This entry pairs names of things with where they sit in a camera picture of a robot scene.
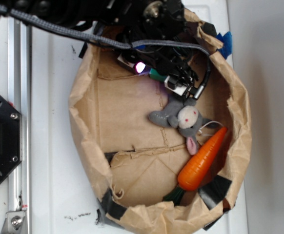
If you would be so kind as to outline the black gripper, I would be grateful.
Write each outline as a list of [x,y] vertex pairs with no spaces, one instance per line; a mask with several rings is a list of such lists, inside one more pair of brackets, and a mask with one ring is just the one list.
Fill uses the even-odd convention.
[[118,64],[134,74],[149,74],[149,67],[167,76],[165,88],[183,96],[183,83],[198,81],[188,62],[193,49],[182,46],[188,33],[184,5],[180,0],[104,0],[102,22],[123,28],[115,40],[130,44],[118,49]]

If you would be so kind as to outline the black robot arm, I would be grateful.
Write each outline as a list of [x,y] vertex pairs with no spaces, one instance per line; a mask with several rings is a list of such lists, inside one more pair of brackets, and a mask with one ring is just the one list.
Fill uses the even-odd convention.
[[119,61],[137,73],[152,68],[165,77],[166,88],[198,99],[211,67],[199,80],[189,66],[194,51],[206,49],[181,40],[188,30],[184,10],[179,0],[0,0],[0,17],[118,50]]

